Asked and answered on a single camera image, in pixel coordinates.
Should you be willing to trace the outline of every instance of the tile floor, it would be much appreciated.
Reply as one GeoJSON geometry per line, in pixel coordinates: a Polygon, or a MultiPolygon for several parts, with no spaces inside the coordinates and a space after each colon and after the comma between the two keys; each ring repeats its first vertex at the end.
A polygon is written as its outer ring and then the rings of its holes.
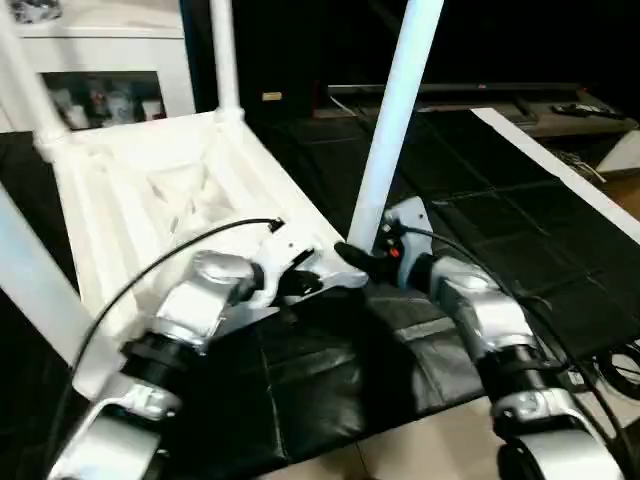
{"type": "MultiPolygon", "coordinates": [[[[603,390],[627,423],[640,416],[640,402],[603,390]]],[[[604,425],[593,395],[582,396],[604,425]]],[[[358,445],[273,472],[262,480],[497,480],[493,435],[486,398],[368,438],[358,445]]]]}

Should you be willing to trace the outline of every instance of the black leather surface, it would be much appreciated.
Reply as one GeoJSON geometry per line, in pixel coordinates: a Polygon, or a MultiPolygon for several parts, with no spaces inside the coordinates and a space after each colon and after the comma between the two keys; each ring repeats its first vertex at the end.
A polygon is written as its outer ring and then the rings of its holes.
{"type": "MultiPolygon", "coordinates": [[[[254,127],[346,233],[372,125],[254,127]]],[[[30,142],[0,136],[0,180],[72,275],[53,175],[30,142]]],[[[438,233],[549,300],[583,354],[638,336],[637,245],[471,114],[414,119],[389,202],[416,192],[438,233]]],[[[0,476],[37,478],[65,367],[0,298],[0,476]]],[[[167,437],[167,478],[246,478],[481,394],[450,321],[420,295],[384,286],[335,289],[216,342],[191,385],[167,437]]],[[[82,406],[76,399],[70,417],[82,406]]]]}

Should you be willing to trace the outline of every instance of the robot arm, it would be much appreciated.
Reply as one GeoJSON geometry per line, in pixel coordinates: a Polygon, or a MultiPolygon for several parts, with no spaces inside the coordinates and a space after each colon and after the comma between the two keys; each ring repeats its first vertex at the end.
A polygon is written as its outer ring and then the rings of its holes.
{"type": "Polygon", "coordinates": [[[162,433],[180,410],[187,371],[204,354],[224,312],[263,286],[261,267],[242,257],[193,255],[145,333],[125,346],[127,362],[106,382],[48,478],[156,478],[162,433]]]}
{"type": "MultiPolygon", "coordinates": [[[[624,478],[604,440],[547,368],[518,302],[479,266],[432,255],[431,239],[411,232],[430,230],[420,199],[396,206],[385,222],[390,255],[373,270],[422,291],[454,321],[491,401],[494,431],[505,441],[498,455],[501,477],[624,478]]],[[[356,266],[376,264],[346,244],[336,250],[356,266]]]]}

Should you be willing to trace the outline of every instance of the power cord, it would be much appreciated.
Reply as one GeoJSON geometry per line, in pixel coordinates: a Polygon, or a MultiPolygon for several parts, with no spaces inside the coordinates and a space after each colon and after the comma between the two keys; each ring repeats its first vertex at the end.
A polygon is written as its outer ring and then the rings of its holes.
{"type": "Polygon", "coordinates": [[[640,383],[633,382],[628,376],[620,373],[627,372],[638,375],[640,372],[615,365],[613,359],[616,355],[626,357],[640,369],[640,349],[635,344],[622,345],[596,356],[600,374],[605,381],[623,395],[633,400],[640,400],[640,383]]]}
{"type": "MultiPolygon", "coordinates": [[[[523,296],[516,295],[509,288],[509,286],[506,285],[500,279],[500,277],[498,275],[496,275],[494,272],[491,271],[491,269],[485,264],[485,262],[480,260],[476,255],[471,253],[469,250],[467,250],[465,247],[463,247],[462,245],[458,244],[457,242],[454,242],[453,240],[450,240],[447,237],[444,237],[444,236],[439,235],[437,233],[429,232],[428,230],[423,230],[421,228],[407,227],[407,226],[404,226],[404,225],[401,225],[400,228],[404,232],[416,233],[416,234],[419,234],[419,235],[424,235],[426,237],[430,237],[430,238],[432,238],[434,240],[438,240],[438,241],[450,246],[454,250],[458,251],[459,253],[461,253],[462,255],[467,257],[472,263],[475,263],[480,268],[482,268],[485,272],[487,272],[487,274],[493,279],[494,282],[496,282],[496,284],[500,287],[500,289],[506,295],[509,295],[510,297],[516,299],[518,302],[522,302],[523,300],[524,301],[530,300],[530,298],[528,298],[528,297],[523,297],[523,296]]],[[[532,315],[534,315],[536,320],[538,320],[542,324],[542,326],[547,330],[547,332],[551,335],[551,337],[553,338],[555,343],[563,351],[563,353],[566,356],[566,358],[568,359],[569,363],[571,365],[573,365],[575,367],[575,369],[578,371],[578,373],[582,376],[582,378],[584,379],[584,383],[587,386],[587,388],[589,389],[589,391],[591,391],[591,393],[593,393],[593,395],[596,397],[596,400],[600,404],[600,407],[602,408],[602,410],[604,411],[605,415],[609,419],[609,422],[613,426],[613,429],[616,432],[616,436],[620,439],[620,442],[622,443],[622,447],[623,447],[623,450],[624,450],[624,457],[625,458],[624,459],[619,459],[619,460],[623,460],[623,462],[621,462],[622,467],[623,467],[623,471],[633,474],[634,472],[631,471],[632,468],[633,468],[633,462],[632,462],[633,449],[631,447],[631,442],[629,441],[629,437],[627,436],[624,428],[622,427],[622,424],[620,423],[620,420],[618,419],[618,417],[613,412],[611,406],[609,405],[609,402],[607,402],[607,400],[604,398],[604,396],[602,395],[602,392],[600,392],[600,390],[598,390],[595,382],[593,381],[593,379],[591,377],[591,374],[587,371],[587,369],[580,362],[580,360],[577,358],[577,356],[573,354],[571,349],[569,349],[567,343],[558,334],[558,332],[555,330],[555,328],[553,327],[553,325],[551,324],[551,322],[549,321],[549,319],[545,315],[539,313],[535,309],[528,309],[527,311],[529,311],[532,315]]],[[[598,431],[598,434],[602,436],[603,440],[607,443],[607,447],[609,448],[610,451],[612,451],[611,438],[608,435],[606,435],[604,429],[602,428],[602,425],[600,425],[598,422],[596,422],[596,420],[593,417],[593,415],[588,412],[586,406],[575,395],[572,394],[572,397],[573,397],[573,400],[576,402],[576,405],[578,406],[578,408],[581,410],[581,412],[583,414],[585,414],[585,412],[587,412],[587,415],[585,415],[586,418],[590,422],[592,422],[594,424],[594,427],[598,431]]]]}
{"type": "Polygon", "coordinates": [[[192,245],[195,245],[196,243],[206,238],[212,237],[213,235],[224,232],[226,230],[231,230],[232,228],[241,227],[243,225],[254,225],[254,224],[262,224],[262,223],[269,224],[269,228],[271,229],[272,232],[277,230],[284,224],[282,220],[275,220],[271,218],[249,218],[246,220],[239,220],[237,222],[228,223],[226,225],[222,225],[220,227],[216,227],[211,230],[208,230],[204,233],[201,233],[200,235],[197,235],[191,240],[188,240],[178,245],[177,247],[169,250],[164,255],[161,255],[160,257],[158,257],[157,260],[155,260],[149,266],[147,266],[142,271],[140,271],[135,277],[129,280],[118,291],[118,293],[114,295],[111,301],[107,303],[107,305],[98,314],[98,316],[94,320],[91,327],[89,327],[89,329],[87,330],[87,333],[85,334],[84,339],[80,344],[80,348],[76,353],[73,363],[71,364],[71,371],[69,373],[69,378],[65,383],[64,389],[62,390],[62,394],[60,395],[60,400],[58,401],[58,406],[56,408],[56,411],[51,423],[50,434],[49,434],[49,438],[47,439],[47,448],[45,449],[45,462],[44,462],[45,468],[47,467],[52,468],[55,461],[54,454],[56,450],[56,445],[58,443],[58,439],[60,437],[60,430],[62,428],[62,423],[64,420],[64,413],[71,399],[71,393],[73,392],[73,379],[78,373],[78,369],[80,367],[80,364],[82,363],[82,359],[89,345],[91,344],[91,340],[93,339],[94,335],[100,328],[100,325],[102,324],[104,319],[107,317],[109,312],[113,309],[113,307],[122,299],[122,297],[125,296],[125,294],[127,294],[127,292],[129,292],[129,290],[131,290],[135,285],[137,285],[140,282],[140,280],[142,280],[149,272],[151,272],[152,270],[155,270],[158,266],[162,265],[167,260],[173,258],[183,250],[191,247],[192,245]]]}

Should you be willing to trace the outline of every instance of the glass cabinet door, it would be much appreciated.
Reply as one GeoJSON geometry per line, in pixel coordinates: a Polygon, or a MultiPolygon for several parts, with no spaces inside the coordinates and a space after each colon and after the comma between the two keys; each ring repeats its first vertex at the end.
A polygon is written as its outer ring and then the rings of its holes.
{"type": "Polygon", "coordinates": [[[166,117],[156,72],[56,72],[42,77],[72,130],[166,117]]]}

